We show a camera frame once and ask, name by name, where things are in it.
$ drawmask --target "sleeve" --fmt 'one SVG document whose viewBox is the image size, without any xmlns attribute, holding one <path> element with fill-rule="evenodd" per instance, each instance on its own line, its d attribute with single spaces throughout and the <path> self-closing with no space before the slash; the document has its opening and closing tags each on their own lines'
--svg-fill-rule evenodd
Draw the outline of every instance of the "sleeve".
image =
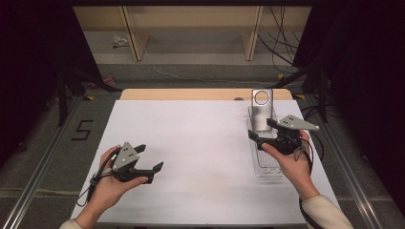
<svg viewBox="0 0 405 229">
<path fill-rule="evenodd" d="M 65 221 L 59 229 L 83 229 L 80 225 L 78 225 L 73 219 Z"/>
<path fill-rule="evenodd" d="M 309 228 L 353 228 L 343 212 L 324 196 L 307 199 L 300 207 Z"/>
</svg>

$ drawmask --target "hand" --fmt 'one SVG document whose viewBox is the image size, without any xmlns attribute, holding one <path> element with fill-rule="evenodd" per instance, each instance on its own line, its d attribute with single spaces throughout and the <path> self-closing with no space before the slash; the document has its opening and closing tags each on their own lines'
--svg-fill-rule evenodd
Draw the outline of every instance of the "hand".
<svg viewBox="0 0 405 229">
<path fill-rule="evenodd" d="M 302 139 L 309 142 L 307 133 L 300 131 L 300 135 Z M 306 156 L 301 155 L 298 159 L 295 158 L 294 154 L 285 156 L 267 143 L 264 143 L 262 148 L 277 160 L 284 175 L 294 185 L 302 201 L 319 195 L 310 178 L 309 163 Z"/>
<path fill-rule="evenodd" d="M 101 156 L 100 167 L 110 153 L 119 146 L 113 147 Z M 104 168 L 110 168 L 113 161 L 107 162 Z M 100 180 L 93 192 L 92 198 L 77 216 L 75 221 L 83 228 L 94 228 L 98 218 L 108 208 L 116 205 L 127 191 L 140 186 L 148 180 L 147 177 L 137 177 L 127 182 L 121 182 L 114 176 L 104 177 Z"/>
</svg>

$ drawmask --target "wire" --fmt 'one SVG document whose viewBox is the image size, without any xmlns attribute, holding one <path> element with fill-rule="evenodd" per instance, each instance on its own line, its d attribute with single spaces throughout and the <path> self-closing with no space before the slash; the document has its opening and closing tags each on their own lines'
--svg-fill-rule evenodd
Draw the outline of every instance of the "wire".
<svg viewBox="0 0 405 229">
<path fill-rule="evenodd" d="M 139 36 L 137 33 L 135 33 L 140 45 L 142 46 L 143 51 L 145 52 L 146 56 L 149 59 L 152 59 L 151 56 L 149 55 L 149 52 L 146 50 L 145 46 L 142 44 Z M 224 82 L 224 83 L 240 83 L 240 84 L 261 84 L 261 85 L 268 85 L 270 83 L 266 83 L 266 82 L 257 82 L 257 81 L 237 81 L 237 80 L 225 80 L 225 79 L 201 79 L 201 78 L 187 78 L 187 77 L 180 77 L 177 76 L 175 74 L 171 74 L 171 73 L 162 73 L 161 71 L 158 70 L 158 68 L 156 67 L 155 64 L 152 64 L 154 70 L 161 74 L 161 75 L 168 75 L 177 79 L 181 79 L 181 80 L 197 80 L 197 81 L 201 81 L 201 82 Z"/>
<path fill-rule="evenodd" d="M 295 34 L 295 32 L 292 33 L 295 36 L 295 39 L 297 39 L 298 43 L 300 43 L 300 39 L 298 39 L 297 35 Z"/>
<path fill-rule="evenodd" d="M 313 149 L 312 149 L 312 146 L 310 145 L 309 141 L 307 141 L 307 140 L 305 140 L 303 138 L 301 138 L 301 140 L 307 142 L 307 144 L 309 145 L 309 148 L 310 148 L 310 155 L 311 155 L 312 158 L 309 157 L 307 150 L 305 150 L 303 152 L 304 152 L 304 155 L 307 157 L 308 164 L 309 164 L 309 174 L 311 174 L 312 166 L 313 166 Z"/>
<path fill-rule="evenodd" d="M 273 39 L 274 41 L 276 41 L 276 38 L 274 38 L 274 36 L 272 36 L 269 31 L 267 32 L 267 34 L 268 34 L 269 37 L 271 37 L 271 39 Z M 281 41 L 278 41 L 278 43 L 283 44 L 283 45 L 288 45 L 288 46 L 290 46 L 290 47 L 292 47 L 292 48 L 294 48 L 294 49 L 297 49 L 297 48 L 298 48 L 298 47 L 296 47 L 296 46 L 294 46 L 294 45 L 290 45 L 290 44 L 287 44 L 287 43 L 284 43 L 284 42 L 281 42 Z"/>
<path fill-rule="evenodd" d="M 104 170 L 104 167 L 107 165 L 108 161 L 109 161 L 111 158 L 113 158 L 113 156 L 116 155 L 116 154 L 119 152 L 120 149 L 121 149 L 121 148 L 119 147 L 119 148 L 117 148 L 116 150 L 114 150 L 114 151 L 113 151 L 112 153 L 110 153 L 110 154 L 107 156 L 107 158 L 103 161 L 102 165 L 98 168 L 97 174 L 96 174 L 94 177 L 92 177 L 92 179 L 90 180 L 90 185 L 89 185 L 89 187 L 86 189 L 86 191 L 84 191 L 82 194 L 80 194 L 80 195 L 78 196 L 78 199 L 77 199 L 77 202 L 76 202 L 77 206 L 79 206 L 79 207 L 84 207 L 84 206 L 87 204 L 87 202 L 90 200 L 91 195 L 93 194 L 93 191 L 94 191 L 96 185 L 98 184 L 98 182 L 99 182 L 102 178 L 109 176 L 109 175 L 107 175 L 107 176 L 102 176 L 102 175 L 101 175 L 101 174 L 102 174 L 102 171 Z M 86 194 L 86 193 L 88 193 L 88 194 L 87 194 L 87 198 L 86 198 L 86 200 L 84 201 L 84 203 L 83 203 L 83 204 L 78 203 L 78 201 L 79 201 L 79 200 L 84 196 L 84 194 Z"/>
<path fill-rule="evenodd" d="M 289 83 L 288 85 L 289 86 L 291 86 L 291 85 L 297 85 L 297 84 L 301 84 L 301 83 L 304 83 L 305 82 L 305 80 L 304 81 L 298 81 L 298 82 L 295 82 L 295 83 Z"/>
<path fill-rule="evenodd" d="M 273 50 L 276 49 L 277 40 L 276 40 L 276 42 L 274 43 Z M 277 65 L 274 63 L 274 54 L 271 56 L 271 62 L 272 62 L 272 64 L 273 64 L 274 68 L 276 68 L 276 70 L 278 70 L 279 72 L 281 72 L 281 73 L 290 73 L 290 72 L 286 72 L 286 71 L 283 71 L 283 70 L 280 70 L 279 68 L 277 68 Z"/>
<path fill-rule="evenodd" d="M 318 106 L 316 105 L 316 106 L 309 106 L 309 107 L 303 108 L 303 109 L 301 109 L 301 112 L 304 112 L 307 109 L 311 109 L 311 108 L 314 108 L 314 107 L 318 107 Z"/>
<path fill-rule="evenodd" d="M 316 45 L 312 46 L 312 49 L 310 51 L 308 51 L 307 54 L 307 62 L 310 62 L 310 59 L 314 59 L 316 54 L 317 54 L 317 50 L 318 48 L 322 45 L 322 41 L 319 41 L 318 43 L 316 43 Z"/>
<path fill-rule="evenodd" d="M 287 40 L 287 38 L 286 38 L 286 35 L 285 35 L 285 33 L 284 33 L 284 15 L 285 15 L 285 12 L 286 12 L 286 7 L 282 6 L 282 7 L 280 8 L 280 14 L 281 14 L 281 15 L 280 15 L 280 18 L 281 18 L 280 24 L 279 24 L 279 22 L 278 22 L 278 20 L 277 20 L 277 18 L 276 18 L 276 16 L 275 16 L 274 11 L 273 11 L 273 8 L 272 8 L 271 6 L 270 6 L 270 11 L 271 11 L 271 14 L 273 15 L 273 18 L 274 18 L 275 22 L 276 22 L 277 28 L 279 29 L 279 34 L 277 35 L 277 41 L 278 41 L 279 35 L 282 34 L 283 39 L 284 39 L 284 43 L 286 44 L 286 45 L 285 45 L 285 46 L 286 46 L 286 51 L 287 51 L 287 53 L 288 53 L 288 55 L 289 55 L 289 58 L 291 58 L 291 60 L 293 60 L 293 58 L 291 57 L 291 55 L 290 55 L 290 53 L 289 53 L 289 50 L 288 50 L 289 42 L 288 42 L 288 40 Z M 294 51 L 292 50 L 291 46 L 289 46 L 289 48 L 290 48 L 291 52 L 295 55 L 295 53 L 294 53 Z"/>
<path fill-rule="evenodd" d="M 277 27 L 279 28 L 279 31 L 278 31 L 278 33 L 277 33 L 277 38 L 275 39 L 276 41 L 274 42 L 274 46 L 273 46 L 273 50 L 276 50 L 276 46 L 277 46 L 277 43 L 278 43 L 278 40 L 279 40 L 279 37 L 280 37 L 281 29 L 280 29 L 280 27 L 278 26 L 277 18 L 276 18 L 276 16 L 274 15 L 273 9 L 272 9 L 271 7 L 270 7 L 270 10 L 271 10 L 271 13 L 272 13 L 272 15 L 273 15 L 274 20 L 276 21 Z M 271 61 L 272 61 L 272 63 L 273 63 L 273 66 L 274 66 L 278 71 L 280 71 L 280 70 L 276 67 L 276 65 L 275 65 L 275 63 L 274 63 L 274 55 L 271 56 Z"/>
<path fill-rule="evenodd" d="M 278 57 L 280 57 L 281 59 L 283 59 L 284 61 L 286 61 L 287 63 L 289 63 L 290 65 L 293 65 L 291 61 L 285 59 L 281 54 L 279 54 L 278 52 L 276 52 L 274 49 L 272 49 L 268 44 L 266 44 L 266 42 L 262 39 L 262 37 L 260 36 L 260 34 L 257 34 L 257 36 L 259 37 L 259 39 L 262 41 L 262 43 L 266 46 L 266 48 L 268 48 L 269 51 L 271 51 L 273 54 L 277 55 Z"/>
<path fill-rule="evenodd" d="M 331 111 L 336 111 L 336 110 L 335 109 L 325 110 L 325 112 L 327 112 L 327 111 L 331 112 Z M 318 112 L 319 112 L 319 106 L 312 106 L 312 108 L 309 110 L 309 112 L 307 112 L 307 114 L 305 115 L 304 119 L 308 120 L 310 116 L 315 115 Z M 329 116 L 332 116 L 332 117 L 336 117 L 336 118 L 343 118 L 341 115 L 338 116 L 338 115 L 330 114 L 330 113 L 326 113 L 326 114 L 329 115 Z"/>
<path fill-rule="evenodd" d="M 321 141 L 321 138 L 319 138 L 318 135 L 316 135 L 314 132 L 311 132 L 315 138 L 318 140 L 319 144 L 321 145 L 321 155 L 319 156 L 319 159 L 322 161 L 324 159 L 324 155 L 325 155 L 325 147 L 324 144 Z"/>
</svg>

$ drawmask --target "black cable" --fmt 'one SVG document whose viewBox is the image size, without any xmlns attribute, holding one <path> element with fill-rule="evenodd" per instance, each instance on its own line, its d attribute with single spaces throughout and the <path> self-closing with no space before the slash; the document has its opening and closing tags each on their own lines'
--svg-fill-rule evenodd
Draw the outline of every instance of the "black cable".
<svg viewBox="0 0 405 229">
<path fill-rule="evenodd" d="M 277 34 L 277 39 L 276 39 L 276 42 L 274 42 L 273 50 L 276 49 L 277 41 L 278 41 L 279 36 L 280 36 L 280 32 L 278 32 L 278 34 Z M 290 73 L 290 72 L 282 71 L 279 68 L 277 68 L 276 64 L 274 63 L 274 54 L 271 56 L 271 62 L 273 64 L 274 68 L 276 68 L 276 70 L 278 70 L 279 72 L 281 72 L 281 73 Z"/>
<path fill-rule="evenodd" d="M 309 112 L 307 112 L 307 114 L 305 115 L 304 120 L 308 120 L 310 116 L 316 114 L 317 112 L 319 112 L 319 106 L 315 106 L 312 109 L 309 110 Z"/>
<path fill-rule="evenodd" d="M 297 35 L 295 34 L 295 32 L 292 33 L 295 36 L 295 39 L 297 39 L 298 43 L 300 43 L 300 39 L 298 39 Z"/>
<path fill-rule="evenodd" d="M 311 152 L 312 152 L 312 163 L 309 164 L 309 175 L 310 175 L 310 174 L 312 173 L 312 165 L 313 165 L 313 150 L 312 150 L 312 146 L 309 144 L 309 142 L 308 142 L 307 140 L 305 140 L 305 139 L 302 139 L 302 140 L 304 140 L 304 141 L 307 142 L 307 144 L 310 146 L 310 149 L 311 149 Z M 309 155 L 308 155 L 308 153 L 307 153 L 306 151 L 304 151 L 304 155 L 307 157 L 307 160 L 309 161 Z M 313 228 L 316 228 L 316 229 L 322 228 L 322 227 L 320 227 L 320 226 L 318 225 L 318 223 L 317 223 L 316 221 L 314 221 L 314 220 L 307 214 L 306 211 L 304 211 L 304 208 L 303 208 L 303 201 L 301 200 L 301 198 L 299 198 L 298 205 L 300 206 L 301 214 L 303 215 L 304 219 L 306 220 L 306 222 L 307 222 L 308 224 L 310 224 Z"/>
<path fill-rule="evenodd" d="M 303 111 L 306 111 L 307 109 L 312 109 L 312 108 L 314 108 L 314 107 L 318 107 L 318 106 L 315 105 L 315 106 L 309 106 L 309 107 L 303 108 L 303 109 L 301 109 L 301 113 L 302 113 Z"/>
<path fill-rule="evenodd" d="M 95 190 L 95 188 L 96 188 L 96 186 L 98 185 L 99 181 L 100 181 L 102 178 L 104 178 L 104 177 L 110 176 L 110 175 L 102 176 L 101 174 L 102 174 L 102 172 L 104 171 L 104 167 L 105 167 L 105 165 L 108 163 L 108 161 L 109 161 L 111 158 L 113 158 L 113 156 L 116 155 L 116 154 L 119 152 L 120 149 L 121 149 L 120 147 L 117 148 L 117 149 L 115 149 L 115 150 L 114 150 L 112 153 L 110 153 L 110 154 L 107 156 L 107 158 L 103 161 L 102 165 L 98 168 L 97 174 L 96 174 L 94 177 L 91 178 L 89 187 L 86 189 L 86 191 L 84 191 L 84 192 L 83 192 L 82 194 L 80 194 L 80 196 L 78 197 L 77 202 L 76 202 L 77 206 L 79 206 L 79 207 L 84 207 L 84 206 L 89 202 L 90 198 L 92 197 L 93 191 Z M 86 198 L 86 200 L 84 201 L 83 204 L 79 204 L 79 203 L 78 203 L 78 200 L 81 199 L 85 193 L 87 193 L 87 198 Z"/>
<path fill-rule="evenodd" d="M 289 42 L 288 42 L 288 40 L 287 40 L 287 38 L 286 38 L 286 34 L 284 33 L 284 15 L 285 15 L 285 13 L 286 13 L 286 7 L 285 6 L 282 6 L 281 8 L 280 8 L 280 13 L 281 13 L 281 23 L 280 23 L 280 28 L 281 28 L 281 31 L 282 31 L 282 35 L 283 35 L 283 38 L 284 38 L 284 42 L 286 43 L 286 50 L 287 50 L 287 52 L 288 52 L 288 55 L 289 55 L 289 58 L 291 59 L 291 61 L 294 61 L 294 59 L 291 57 L 291 55 L 289 54 L 289 51 L 288 51 L 288 46 L 289 46 L 289 49 L 291 50 L 291 52 L 292 52 L 292 54 L 295 56 L 295 53 L 294 53 L 294 51 L 292 50 L 292 48 L 291 48 L 291 46 L 289 45 Z"/>
<path fill-rule="evenodd" d="M 306 57 L 306 61 L 307 63 L 310 63 L 312 60 L 310 60 L 311 58 L 315 58 L 316 54 L 317 54 L 317 50 L 318 48 L 322 45 L 322 41 L 318 41 L 315 45 L 312 46 L 312 48 L 308 51 L 307 57 Z"/>
<path fill-rule="evenodd" d="M 288 42 L 288 40 L 287 40 L 287 38 L 286 38 L 286 35 L 285 35 L 285 33 L 284 33 L 284 15 L 285 15 L 285 12 L 286 12 L 286 7 L 285 7 L 285 6 L 282 6 L 282 7 L 280 8 L 280 14 L 281 14 L 281 16 L 280 16 L 280 17 L 281 17 L 281 22 L 280 22 L 280 24 L 278 23 L 278 20 L 277 20 L 275 14 L 274 14 L 274 12 L 273 12 L 272 7 L 270 7 L 270 11 L 271 11 L 271 14 L 273 15 L 273 18 L 274 18 L 275 22 L 276 22 L 277 28 L 279 29 L 279 34 L 282 34 L 282 35 L 283 35 L 284 42 L 286 43 L 286 51 L 287 51 L 287 53 L 288 53 L 288 55 L 289 55 L 289 58 L 293 61 L 293 59 L 292 59 L 292 57 L 291 57 L 291 54 L 289 53 L 288 46 L 287 46 L 287 44 L 289 45 L 289 42 Z"/>
<path fill-rule="evenodd" d="M 284 61 L 286 61 L 287 63 L 289 63 L 290 65 L 292 65 L 292 62 L 285 59 L 281 54 L 279 54 L 278 52 L 276 52 L 275 50 L 273 50 L 268 44 L 266 44 L 266 42 L 262 39 L 262 37 L 260 36 L 260 34 L 257 35 L 259 37 L 259 39 L 262 41 L 262 43 L 266 46 L 266 48 L 268 48 L 269 51 L 271 51 L 273 54 L 277 55 L 278 57 L 280 57 L 281 59 L 283 59 Z"/>
<path fill-rule="evenodd" d="M 273 39 L 274 41 L 276 40 L 276 38 L 274 38 L 274 36 L 272 36 L 269 31 L 267 32 L 267 34 L 268 34 L 269 37 L 271 37 L 271 39 Z M 294 48 L 294 49 L 298 49 L 298 47 L 296 47 L 296 46 L 294 46 L 294 45 L 286 44 L 286 43 L 281 42 L 281 41 L 278 41 L 278 43 L 283 44 L 283 45 L 288 45 L 288 46 L 290 46 L 290 47 L 292 47 L 292 48 Z"/>
<path fill-rule="evenodd" d="M 338 116 L 338 115 L 334 115 L 334 114 L 330 114 L 330 113 L 327 113 L 327 115 L 332 116 L 332 117 L 336 117 L 336 118 L 340 118 L 340 119 L 343 118 L 342 115 Z"/>
<path fill-rule="evenodd" d="M 313 149 L 312 149 L 312 146 L 310 145 L 309 141 L 307 141 L 307 140 L 305 140 L 303 138 L 301 138 L 301 140 L 307 142 L 307 144 L 309 145 L 309 148 L 310 148 L 310 154 L 311 154 L 312 158 L 309 157 L 307 149 L 305 151 L 303 151 L 303 153 L 307 157 L 307 161 L 309 163 L 309 174 L 311 174 L 312 173 L 312 166 L 313 166 Z"/>
<path fill-rule="evenodd" d="M 315 138 L 318 140 L 319 144 L 321 145 L 321 155 L 319 156 L 319 159 L 322 161 L 324 159 L 324 155 L 325 155 L 324 144 L 322 143 L 321 138 L 319 138 L 318 135 L 316 135 L 314 132 L 312 132 L 312 134 L 315 136 Z"/>
</svg>

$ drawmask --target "floor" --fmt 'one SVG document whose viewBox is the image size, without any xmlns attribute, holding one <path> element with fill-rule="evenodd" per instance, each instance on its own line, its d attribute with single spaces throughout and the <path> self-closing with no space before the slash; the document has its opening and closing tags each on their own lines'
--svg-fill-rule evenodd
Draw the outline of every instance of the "floor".
<svg viewBox="0 0 405 229">
<path fill-rule="evenodd" d="M 274 40 L 269 34 L 260 35 L 273 48 Z M 298 45 L 295 35 L 287 36 L 291 46 Z M 280 76 L 296 71 L 281 58 L 273 58 L 260 40 L 254 59 L 246 61 L 241 37 L 236 32 L 152 34 L 146 45 L 146 54 L 139 62 L 133 60 L 128 47 L 113 48 L 115 36 L 126 38 L 124 32 L 86 32 L 102 75 L 113 76 L 115 86 L 122 89 L 261 88 L 276 83 Z M 285 45 L 279 44 L 275 50 L 289 59 Z M 292 82 L 288 89 L 293 94 L 299 94 L 303 80 Z M 61 127 L 57 127 L 57 97 L 50 98 L 48 109 L 44 110 L 30 136 L 24 140 L 27 150 L 15 152 L 0 169 L 2 225 L 9 219 L 8 216 L 15 215 L 12 210 L 21 211 L 21 218 L 15 219 L 13 228 L 57 228 L 70 217 L 109 114 L 119 96 L 120 93 L 87 88 L 83 98 L 72 97 L 68 101 L 70 114 Z M 305 94 L 304 99 L 297 98 L 297 102 L 301 109 L 316 105 L 316 94 Z M 310 122 L 327 125 L 325 129 L 330 129 L 329 133 L 318 134 L 320 141 L 314 141 L 315 147 L 322 152 L 322 142 L 322 164 L 340 207 L 354 228 L 405 228 L 405 218 L 363 157 L 344 117 L 333 106 L 328 107 L 328 120 L 328 124 L 323 124 L 318 114 L 309 118 Z M 86 134 L 76 131 L 80 123 L 82 129 L 91 130 L 87 138 Z M 342 167 L 342 158 L 348 167 Z M 364 198 L 360 200 L 370 203 L 373 216 L 368 216 L 368 211 L 362 211 L 358 194 Z M 99 225 L 97 228 L 117 227 Z"/>
</svg>

